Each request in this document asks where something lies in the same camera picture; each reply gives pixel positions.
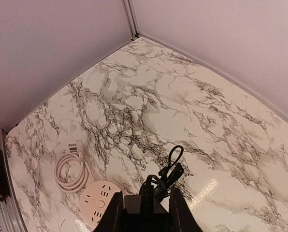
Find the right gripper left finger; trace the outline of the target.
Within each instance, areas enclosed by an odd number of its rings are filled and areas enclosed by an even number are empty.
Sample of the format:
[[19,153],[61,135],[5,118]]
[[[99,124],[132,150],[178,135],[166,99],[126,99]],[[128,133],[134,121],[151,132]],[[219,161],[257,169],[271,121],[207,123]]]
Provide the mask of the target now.
[[93,232],[121,232],[123,212],[123,194],[116,192]]

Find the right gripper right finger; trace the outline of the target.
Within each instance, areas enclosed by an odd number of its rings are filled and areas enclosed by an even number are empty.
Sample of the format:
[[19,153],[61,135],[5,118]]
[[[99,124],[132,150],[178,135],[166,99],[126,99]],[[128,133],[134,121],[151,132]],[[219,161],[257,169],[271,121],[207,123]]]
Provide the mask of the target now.
[[173,232],[203,232],[177,187],[171,187],[169,214]]

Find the black power adapter with cable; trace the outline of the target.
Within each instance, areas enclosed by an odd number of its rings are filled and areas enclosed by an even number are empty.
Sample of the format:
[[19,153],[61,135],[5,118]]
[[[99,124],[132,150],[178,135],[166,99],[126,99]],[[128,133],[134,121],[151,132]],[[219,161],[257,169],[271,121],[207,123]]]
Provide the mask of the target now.
[[124,232],[169,232],[171,222],[169,213],[161,202],[169,197],[170,188],[184,173],[179,162],[184,149],[174,146],[168,156],[168,164],[158,175],[150,174],[141,185],[138,195],[124,197]]

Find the pink round socket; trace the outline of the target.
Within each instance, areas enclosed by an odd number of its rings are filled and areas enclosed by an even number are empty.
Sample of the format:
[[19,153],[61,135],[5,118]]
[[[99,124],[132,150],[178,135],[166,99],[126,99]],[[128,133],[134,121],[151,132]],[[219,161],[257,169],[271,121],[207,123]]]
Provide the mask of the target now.
[[[120,192],[115,184],[92,179],[92,171],[86,159],[83,142],[77,140],[74,144],[68,144],[69,152],[61,155],[54,166],[54,177],[60,190],[67,194],[82,191],[79,208],[82,218],[88,226],[95,229],[100,223],[113,195]],[[68,182],[61,177],[63,167],[70,161],[76,161],[80,165],[78,176]]]

